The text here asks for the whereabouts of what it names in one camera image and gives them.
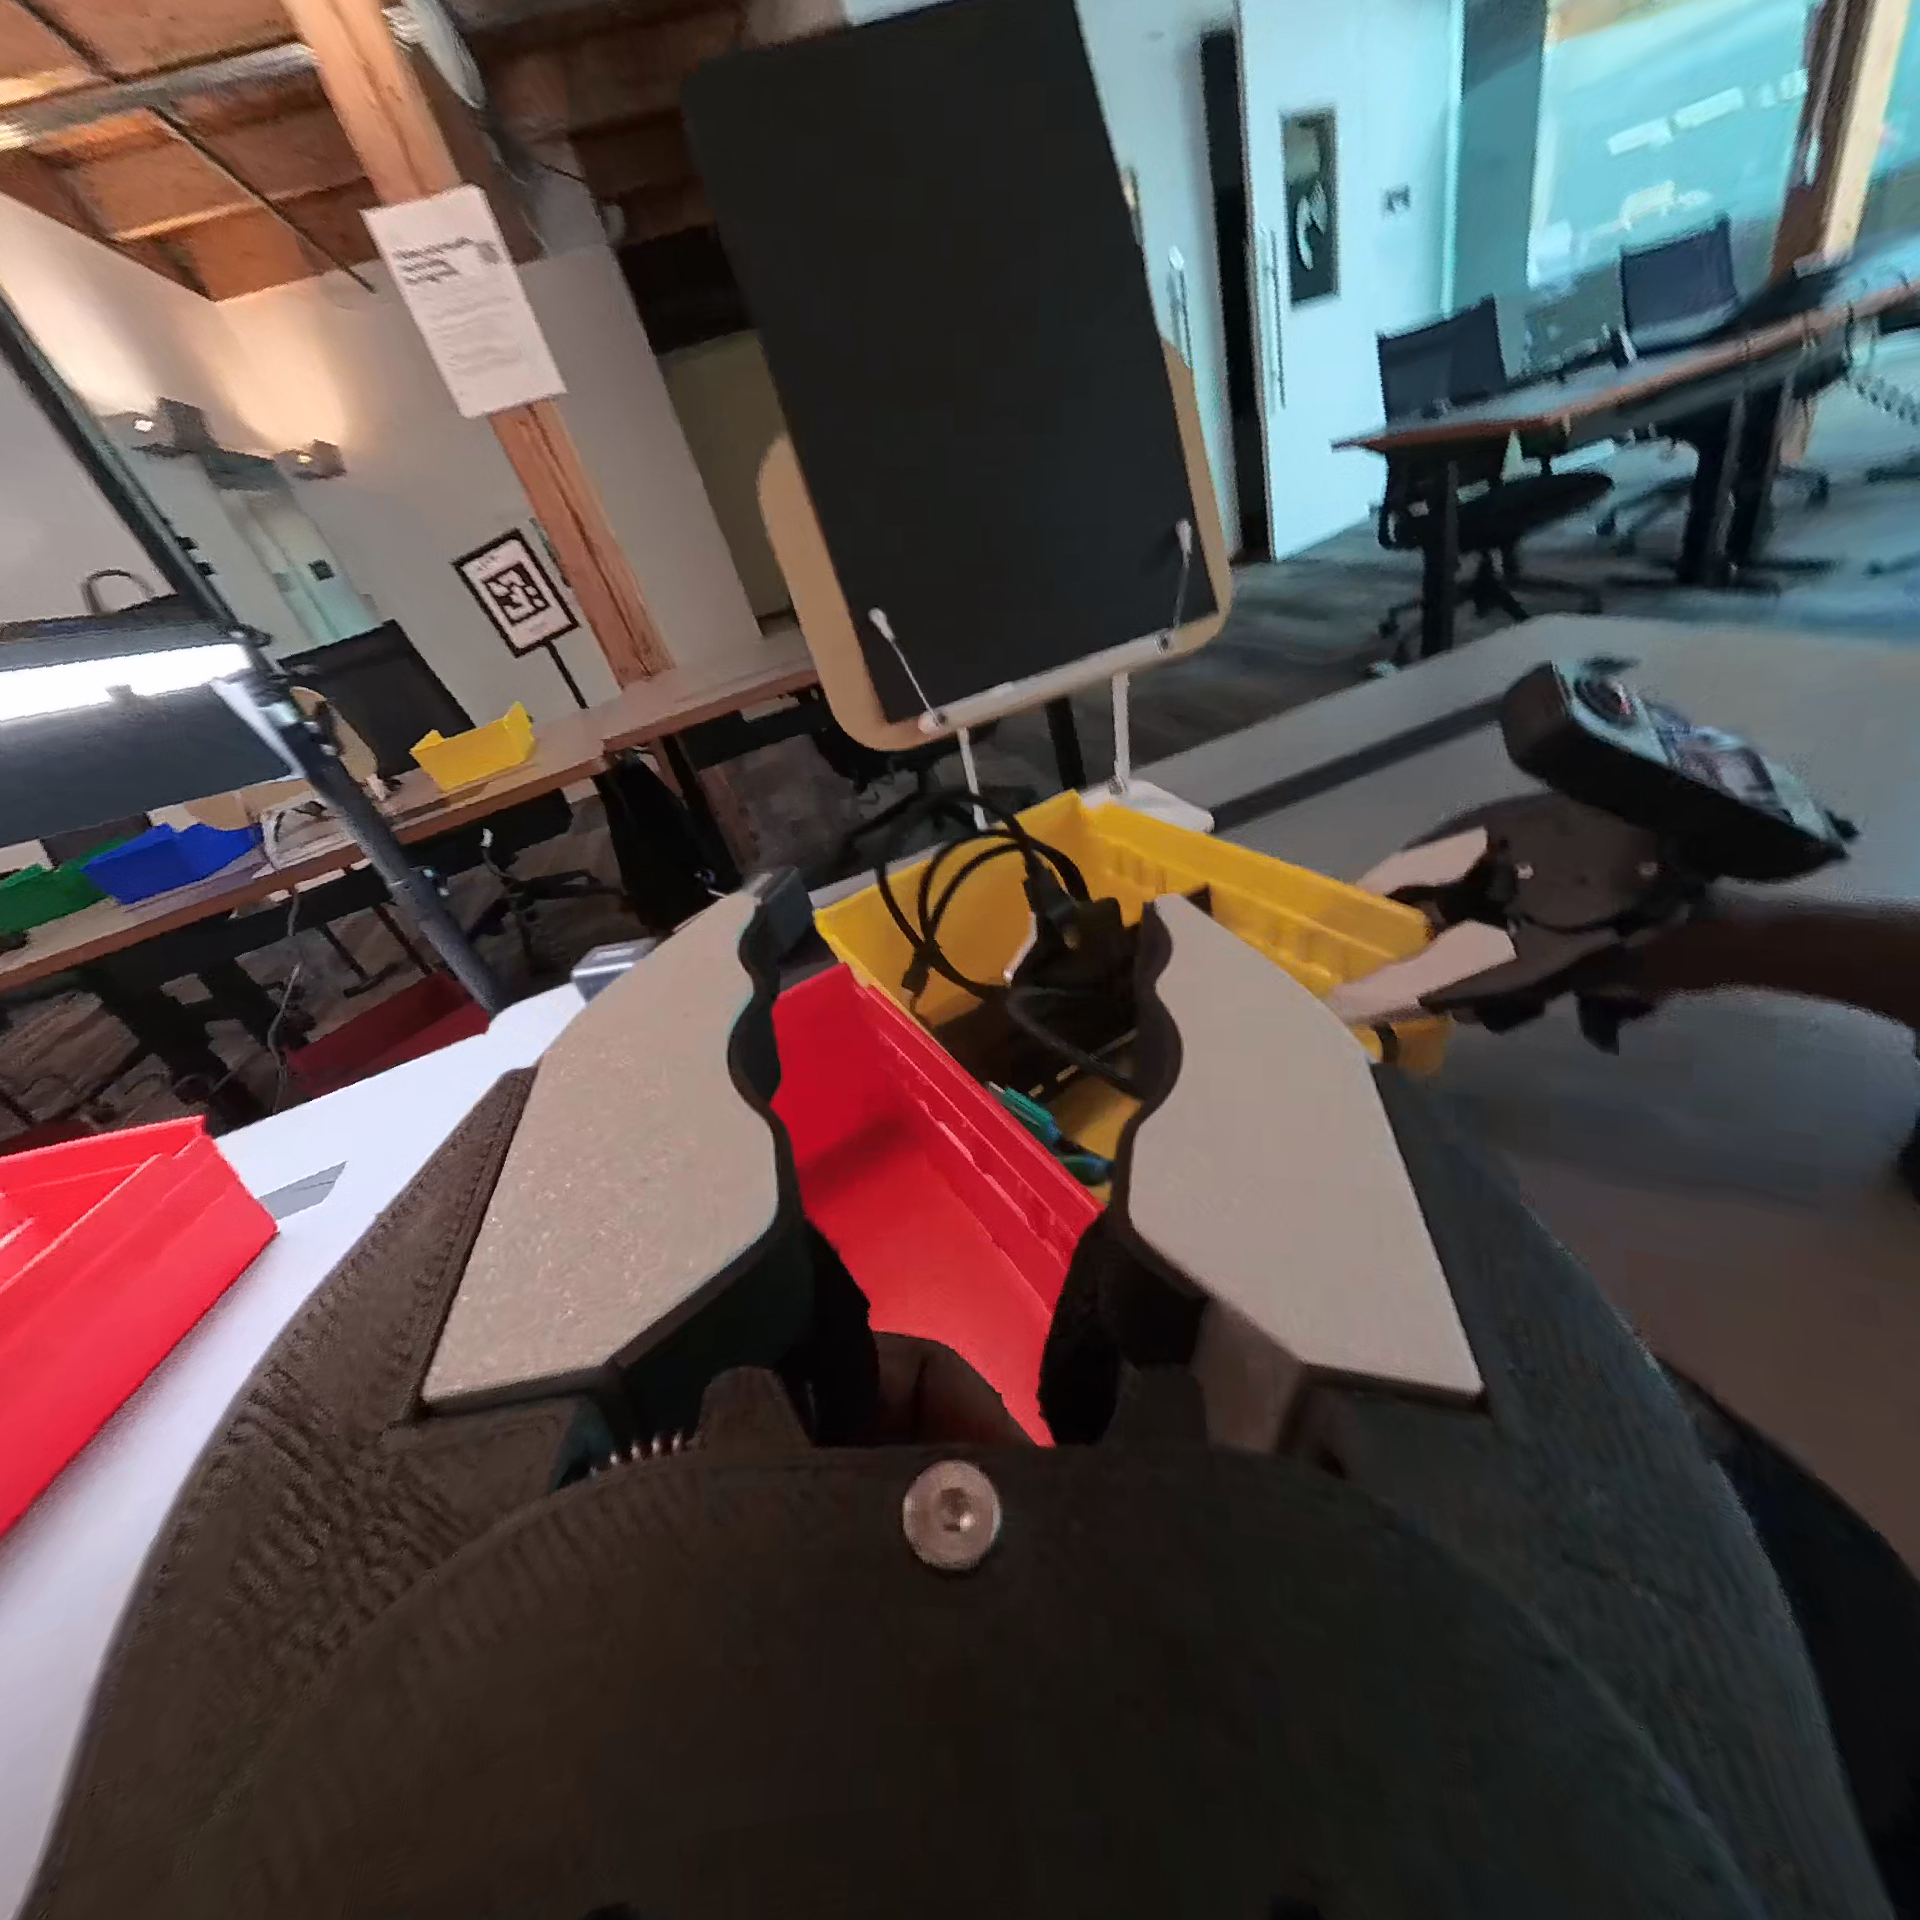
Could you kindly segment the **black board on stand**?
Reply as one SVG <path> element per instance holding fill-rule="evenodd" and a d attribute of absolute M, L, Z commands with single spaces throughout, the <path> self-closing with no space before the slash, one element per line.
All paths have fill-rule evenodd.
<path fill-rule="evenodd" d="M 760 512 L 845 733 L 901 752 L 1213 643 L 1193 376 L 1074 5 L 722 55 L 685 123 L 785 421 Z"/>

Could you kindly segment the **black white fiducial sign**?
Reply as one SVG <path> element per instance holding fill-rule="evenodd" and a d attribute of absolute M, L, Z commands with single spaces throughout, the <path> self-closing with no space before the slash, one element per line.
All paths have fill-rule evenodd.
<path fill-rule="evenodd" d="M 471 601 L 517 662 L 539 657 L 549 662 L 576 709 L 591 707 L 585 688 L 563 654 L 568 635 L 585 633 L 585 625 L 570 601 L 539 543 L 511 530 L 451 562 Z"/>

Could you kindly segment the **black office chair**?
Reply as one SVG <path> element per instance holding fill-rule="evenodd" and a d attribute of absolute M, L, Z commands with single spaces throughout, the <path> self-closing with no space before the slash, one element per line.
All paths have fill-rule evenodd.
<path fill-rule="evenodd" d="M 1506 389 L 1498 303 L 1486 298 L 1451 319 L 1376 344 L 1384 413 L 1391 426 L 1433 424 Z M 1521 549 L 1529 537 L 1598 507 L 1615 481 L 1605 471 L 1557 471 L 1538 463 L 1506 475 L 1510 434 L 1398 450 L 1385 457 L 1376 539 L 1384 551 L 1423 560 L 1423 592 L 1392 607 L 1378 635 L 1401 638 L 1409 617 L 1418 641 L 1399 643 L 1392 666 L 1445 654 L 1456 614 L 1529 617 L 1518 597 Z"/>
<path fill-rule="evenodd" d="M 469 712 L 397 621 L 283 657 L 280 670 L 336 709 L 374 750 L 375 773 L 385 782 L 419 771 L 415 746 L 421 738 L 458 736 L 473 728 Z"/>
<path fill-rule="evenodd" d="M 1739 309 L 1733 222 L 1721 214 L 1617 263 L 1622 335 L 1634 358 L 1710 337 Z"/>

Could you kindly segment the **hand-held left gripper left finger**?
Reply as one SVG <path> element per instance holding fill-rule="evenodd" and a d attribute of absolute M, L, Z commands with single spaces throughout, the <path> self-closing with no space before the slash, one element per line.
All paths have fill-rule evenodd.
<path fill-rule="evenodd" d="M 560 1031 L 520 1109 L 421 1381 L 437 1418 L 584 1395 L 693 1419 L 776 1371 L 816 1282 L 776 1117 L 779 962 L 811 926 L 768 872 L 661 941 Z"/>

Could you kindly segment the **wooden top office desk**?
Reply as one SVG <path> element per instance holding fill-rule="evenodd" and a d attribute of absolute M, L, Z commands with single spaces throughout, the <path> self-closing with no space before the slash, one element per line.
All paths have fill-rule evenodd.
<path fill-rule="evenodd" d="M 1376 673 L 1456 645 L 1456 611 L 1528 621 L 1515 594 L 1521 544 L 1598 495 L 1552 463 L 1601 443 L 1681 441 L 1696 455 L 1673 581 L 1704 592 L 1782 592 L 1835 569 L 1769 554 L 1771 499 L 1790 417 L 1849 384 L 1862 353 L 1917 331 L 1917 253 L 1808 261 L 1759 303 L 1760 322 L 1709 341 L 1591 360 L 1474 401 L 1429 398 L 1334 443 L 1385 463 L 1376 533 L 1423 559 L 1423 592 L 1389 611 L 1394 645 Z"/>

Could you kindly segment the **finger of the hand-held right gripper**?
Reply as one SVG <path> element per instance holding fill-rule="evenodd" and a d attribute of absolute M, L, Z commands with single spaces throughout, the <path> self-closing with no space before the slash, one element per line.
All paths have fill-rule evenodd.
<path fill-rule="evenodd" d="M 1506 928 L 1461 922 L 1440 931 L 1418 954 L 1335 985 L 1326 998 L 1326 1009 L 1353 1027 L 1429 1018 L 1429 1000 L 1451 993 L 1464 981 L 1501 973 L 1515 959 L 1518 950 Z"/>
<path fill-rule="evenodd" d="M 1426 918 L 1506 918 L 1506 855 L 1489 831 L 1466 831 L 1392 855 L 1381 899 Z"/>

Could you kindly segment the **phone icon door sign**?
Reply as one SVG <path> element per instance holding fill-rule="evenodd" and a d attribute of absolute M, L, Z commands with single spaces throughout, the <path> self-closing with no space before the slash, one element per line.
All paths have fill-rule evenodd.
<path fill-rule="evenodd" d="M 1283 119 L 1288 304 L 1331 301 L 1339 286 L 1337 110 Z"/>

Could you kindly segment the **black pole stand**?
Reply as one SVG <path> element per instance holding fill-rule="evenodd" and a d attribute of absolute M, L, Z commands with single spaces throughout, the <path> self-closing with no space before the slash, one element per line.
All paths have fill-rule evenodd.
<path fill-rule="evenodd" d="M 490 1015 L 501 1015 L 511 1002 L 461 922 L 454 919 L 441 887 L 409 862 L 374 799 L 347 776 L 342 750 L 325 738 L 317 721 L 302 713 L 289 680 L 269 662 L 266 641 L 240 622 L 218 586 L 185 551 L 175 523 L 146 496 L 128 459 L 66 387 L 65 376 L 11 303 L 3 303 L 3 353 L 22 392 L 57 432 L 169 589 L 163 605 L 176 611 L 176 635 L 222 657 L 237 657 L 233 666 L 209 675 L 209 683 L 227 709 L 287 776 L 304 779 L 321 795 L 386 891 L 409 907 L 424 938 L 469 998 Z"/>

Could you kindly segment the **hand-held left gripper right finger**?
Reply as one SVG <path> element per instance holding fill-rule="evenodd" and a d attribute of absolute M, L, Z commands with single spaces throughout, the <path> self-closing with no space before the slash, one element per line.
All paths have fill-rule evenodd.
<path fill-rule="evenodd" d="M 1136 1113 L 1096 1314 L 1218 1449 L 1288 1449 L 1319 1387 L 1482 1410 L 1486 1384 L 1371 1058 L 1206 907 L 1138 928 Z"/>

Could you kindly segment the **person's right forearm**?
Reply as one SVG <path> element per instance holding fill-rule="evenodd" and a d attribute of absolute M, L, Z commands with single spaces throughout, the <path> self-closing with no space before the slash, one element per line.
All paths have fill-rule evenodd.
<path fill-rule="evenodd" d="M 1832 1002 L 1918 1033 L 1918 904 L 1718 896 L 1631 959 L 1661 998 L 1771 993 Z"/>

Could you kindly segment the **white paper notice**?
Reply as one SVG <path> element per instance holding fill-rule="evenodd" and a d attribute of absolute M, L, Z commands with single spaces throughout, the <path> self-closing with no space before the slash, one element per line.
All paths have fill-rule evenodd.
<path fill-rule="evenodd" d="M 363 222 L 461 417 L 498 417 L 568 393 L 478 184 L 368 209 Z"/>

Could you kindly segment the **long wooden desk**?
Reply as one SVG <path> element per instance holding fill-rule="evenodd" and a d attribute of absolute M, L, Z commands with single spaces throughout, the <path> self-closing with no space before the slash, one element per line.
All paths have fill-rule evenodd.
<path fill-rule="evenodd" d="M 625 752 L 661 750 L 689 809 L 707 803 L 701 768 L 689 758 L 687 734 L 726 719 L 798 697 L 822 687 L 822 678 L 798 633 L 785 633 L 741 662 L 672 669 L 618 693 L 609 704 L 568 713 L 535 728 L 530 758 L 488 782 L 441 795 L 425 773 L 399 782 L 392 803 L 381 803 L 385 825 L 406 846 L 439 841 L 455 833 L 478 833 L 498 811 L 529 807 L 609 771 Z M 227 1078 L 225 1061 L 210 1050 L 198 1015 L 210 1002 L 176 1002 L 165 985 L 179 976 L 201 976 L 201 960 L 237 968 L 233 938 L 194 938 L 190 957 L 155 960 L 153 947 L 184 928 L 207 922 L 230 925 L 255 905 L 287 899 L 280 915 L 262 926 L 264 945 L 280 945 L 306 915 L 304 894 L 325 889 L 338 877 L 371 870 L 344 821 L 322 811 L 295 824 L 274 855 L 255 854 L 227 872 L 146 904 L 101 902 L 83 913 L 30 934 L 27 945 L 5 954 L 5 1005 L 23 1002 L 32 991 L 78 976 L 80 993 L 95 998 L 144 1055 L 163 1061 L 176 1087 L 190 1087 L 200 1104 L 222 1127 L 248 1126 L 264 1117 L 250 1088 Z"/>

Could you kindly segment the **LED light panel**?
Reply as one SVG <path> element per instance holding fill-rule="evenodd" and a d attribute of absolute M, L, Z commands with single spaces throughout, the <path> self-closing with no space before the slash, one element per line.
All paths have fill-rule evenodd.
<path fill-rule="evenodd" d="M 3 839 L 297 778 L 295 725 L 250 630 L 171 605 L 5 630 Z"/>

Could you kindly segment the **person's black printed shirt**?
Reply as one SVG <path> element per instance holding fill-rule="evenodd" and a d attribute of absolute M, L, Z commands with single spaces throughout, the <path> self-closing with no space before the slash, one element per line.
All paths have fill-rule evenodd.
<path fill-rule="evenodd" d="M 1808 1648 L 1890 1906 L 1918 1915 L 1918 1579 L 1833 1489 L 1664 1367 L 1730 1481 Z"/>

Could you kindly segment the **red plastic bin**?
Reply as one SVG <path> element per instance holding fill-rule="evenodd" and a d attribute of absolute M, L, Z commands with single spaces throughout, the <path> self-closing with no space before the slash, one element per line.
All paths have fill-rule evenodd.
<path fill-rule="evenodd" d="M 3 1531 L 280 1226 L 201 1118 L 3 1162 Z"/>
<path fill-rule="evenodd" d="M 1040 1363 L 1099 1203 L 919 1024 L 849 968 L 776 1000 L 807 1219 L 878 1334 L 958 1353 L 1040 1447 Z"/>

